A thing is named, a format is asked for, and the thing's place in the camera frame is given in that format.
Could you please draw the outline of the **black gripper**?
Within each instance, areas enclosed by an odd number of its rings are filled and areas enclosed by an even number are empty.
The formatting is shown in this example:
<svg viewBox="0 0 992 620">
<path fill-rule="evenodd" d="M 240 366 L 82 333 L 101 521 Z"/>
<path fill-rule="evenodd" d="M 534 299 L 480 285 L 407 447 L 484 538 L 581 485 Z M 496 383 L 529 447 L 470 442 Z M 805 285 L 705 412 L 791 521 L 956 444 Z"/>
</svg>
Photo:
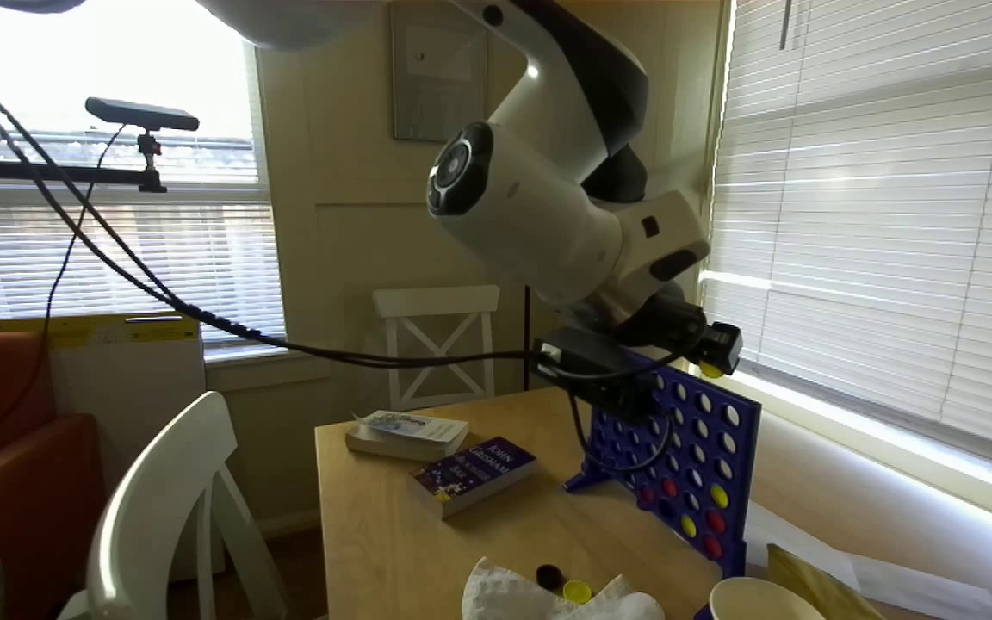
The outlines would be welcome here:
<svg viewBox="0 0 992 620">
<path fill-rule="evenodd" d="M 627 324 L 578 314 L 567 327 L 534 341 L 534 373 L 627 424 L 653 408 L 653 375 L 685 357 L 731 375 L 740 366 L 744 333 L 708 320 L 675 285 L 653 293 Z"/>
</svg>

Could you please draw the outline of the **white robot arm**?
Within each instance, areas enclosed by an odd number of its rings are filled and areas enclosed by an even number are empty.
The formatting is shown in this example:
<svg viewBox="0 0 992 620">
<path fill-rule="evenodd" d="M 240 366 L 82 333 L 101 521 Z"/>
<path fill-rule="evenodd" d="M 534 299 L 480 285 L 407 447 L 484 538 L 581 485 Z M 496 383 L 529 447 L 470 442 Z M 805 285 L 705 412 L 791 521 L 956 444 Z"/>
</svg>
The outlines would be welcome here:
<svg viewBox="0 0 992 620">
<path fill-rule="evenodd" d="M 705 223 L 683 192 L 650 197 L 630 149 L 647 109 L 637 56 L 558 0 L 450 4 L 524 71 L 442 143 L 425 200 L 458 245 L 567 315 L 527 351 L 534 373 L 620 412 L 678 357 L 732 373 L 740 329 L 675 285 L 708 256 Z"/>
</svg>

